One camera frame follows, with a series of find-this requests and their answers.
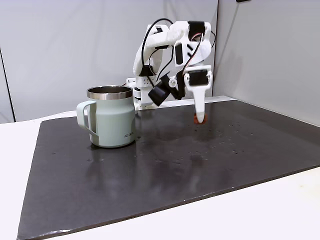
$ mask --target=dark table surface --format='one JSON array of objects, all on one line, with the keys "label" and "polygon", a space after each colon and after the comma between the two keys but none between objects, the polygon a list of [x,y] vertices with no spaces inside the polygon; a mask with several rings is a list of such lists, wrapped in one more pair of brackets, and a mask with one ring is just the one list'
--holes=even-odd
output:
[{"label": "dark table surface", "polygon": [[240,101],[136,114],[133,144],[91,145],[77,119],[41,123],[17,239],[112,224],[320,165],[320,128]]}]

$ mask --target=white wall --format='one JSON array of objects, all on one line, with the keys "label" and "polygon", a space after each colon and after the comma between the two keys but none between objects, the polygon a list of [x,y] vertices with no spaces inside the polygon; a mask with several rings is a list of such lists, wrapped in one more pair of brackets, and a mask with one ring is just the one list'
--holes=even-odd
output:
[{"label": "white wall", "polygon": [[213,95],[320,125],[320,1],[237,5],[219,0]]},{"label": "white wall", "polygon": [[10,105],[5,73],[0,58],[0,124],[12,123],[13,121],[14,117]]},{"label": "white wall", "polygon": [[[206,21],[215,31],[218,0],[200,2],[0,1],[0,43],[17,121],[75,110],[87,88],[134,77],[136,52],[158,18]],[[214,52],[207,62],[213,65]]]}]

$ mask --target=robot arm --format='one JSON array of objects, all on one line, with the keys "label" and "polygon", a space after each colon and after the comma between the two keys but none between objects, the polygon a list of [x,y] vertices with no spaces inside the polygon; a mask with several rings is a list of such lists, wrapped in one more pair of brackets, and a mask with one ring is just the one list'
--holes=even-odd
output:
[{"label": "robot arm", "polygon": [[[208,22],[177,21],[170,28],[154,25],[146,38],[144,49],[142,44],[135,57],[133,73],[137,77],[135,80],[127,79],[127,84],[136,91],[135,101],[141,105],[155,103],[159,106],[169,94],[182,99],[187,88],[193,93],[197,121],[202,123],[205,119],[205,91],[211,87],[213,78],[211,65],[202,64],[211,53],[210,34],[211,25]],[[168,77],[165,74],[157,82],[154,74],[160,68],[162,51],[172,46],[175,66],[183,69],[176,76]]]}]

